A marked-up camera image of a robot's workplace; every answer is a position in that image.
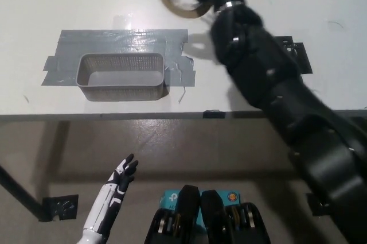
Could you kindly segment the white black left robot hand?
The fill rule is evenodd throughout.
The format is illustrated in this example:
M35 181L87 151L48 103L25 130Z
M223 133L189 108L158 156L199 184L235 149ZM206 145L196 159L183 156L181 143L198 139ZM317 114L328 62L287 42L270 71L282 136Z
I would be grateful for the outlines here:
M106 240L120 211L128 186L134 181L138 161L128 155L101 187L84 223L83 231L91 231Z

